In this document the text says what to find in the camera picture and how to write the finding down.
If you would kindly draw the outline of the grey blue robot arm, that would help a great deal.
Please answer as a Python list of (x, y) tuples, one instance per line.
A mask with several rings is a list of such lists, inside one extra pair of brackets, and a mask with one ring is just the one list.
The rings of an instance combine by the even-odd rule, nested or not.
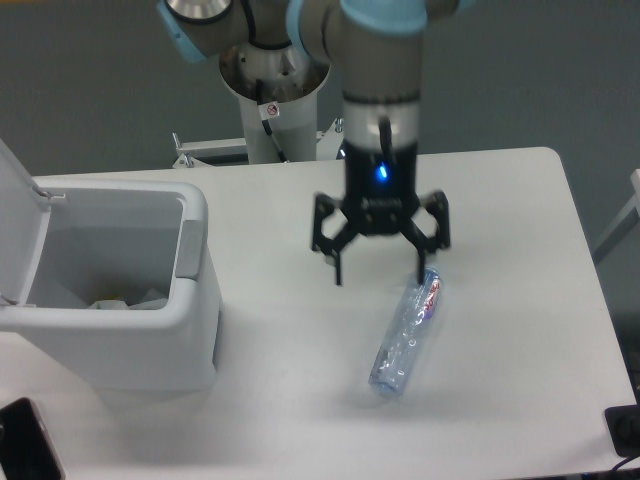
[(249, 157), (312, 149), (315, 96), (342, 73), (345, 194), (317, 194), (311, 247), (339, 265), (358, 236), (404, 236), (419, 258), (450, 246), (449, 204), (416, 191), (422, 46), (427, 25), (460, 1), (161, 1), (191, 62), (217, 57), (237, 96)]

